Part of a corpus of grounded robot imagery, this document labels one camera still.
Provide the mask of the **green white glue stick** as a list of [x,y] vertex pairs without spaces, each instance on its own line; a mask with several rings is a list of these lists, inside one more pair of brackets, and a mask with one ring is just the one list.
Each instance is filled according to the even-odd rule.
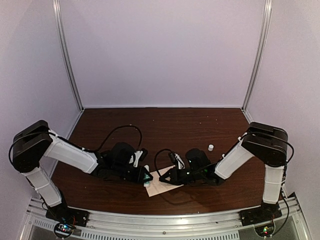
[[151,179],[151,177],[150,177],[150,167],[149,167],[148,164],[146,164],[146,165],[144,166],[144,168],[146,169],[146,173],[144,174],[144,180],[145,180],[145,182],[143,183],[143,186],[144,186],[145,188],[148,188],[148,187],[150,186],[150,179]]

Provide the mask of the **white glue stick cap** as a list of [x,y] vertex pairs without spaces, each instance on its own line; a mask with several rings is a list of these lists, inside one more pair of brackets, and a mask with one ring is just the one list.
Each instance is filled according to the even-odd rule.
[[213,144],[209,144],[207,149],[209,152],[212,152],[214,150],[214,147],[215,146]]

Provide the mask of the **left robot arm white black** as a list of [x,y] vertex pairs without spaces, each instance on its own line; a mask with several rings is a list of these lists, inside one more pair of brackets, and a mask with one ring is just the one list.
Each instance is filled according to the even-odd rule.
[[51,130],[45,120],[39,120],[16,134],[8,150],[11,165],[27,178],[61,222],[69,221],[72,211],[66,207],[62,192],[41,166],[43,157],[97,178],[119,177],[143,185],[153,180],[149,170],[140,165],[147,155],[146,149],[135,149],[126,142],[118,142],[105,151],[100,147],[91,150],[78,146]]

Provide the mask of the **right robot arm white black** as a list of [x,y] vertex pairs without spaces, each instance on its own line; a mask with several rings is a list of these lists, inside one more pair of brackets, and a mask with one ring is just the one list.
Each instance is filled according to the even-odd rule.
[[211,186],[222,185],[240,167],[256,158],[265,167],[262,206],[256,210],[259,220],[268,220],[275,212],[285,183],[286,170],[295,152],[286,130],[259,122],[251,122],[237,142],[213,163],[203,150],[192,148],[186,152],[188,167],[174,166],[159,181],[174,186],[204,181]]

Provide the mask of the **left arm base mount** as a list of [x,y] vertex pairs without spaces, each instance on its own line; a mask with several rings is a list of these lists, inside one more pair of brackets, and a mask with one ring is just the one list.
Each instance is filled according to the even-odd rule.
[[57,222],[53,227],[53,233],[60,239],[66,239],[76,232],[77,227],[87,226],[89,212],[69,207],[63,210],[49,208],[45,217]]

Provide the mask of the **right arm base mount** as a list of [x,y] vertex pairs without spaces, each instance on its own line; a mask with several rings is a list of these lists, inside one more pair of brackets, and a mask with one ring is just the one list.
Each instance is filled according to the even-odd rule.
[[271,210],[261,206],[239,212],[243,227],[253,225],[255,233],[262,238],[269,238],[276,232],[275,219],[282,216],[279,208]]

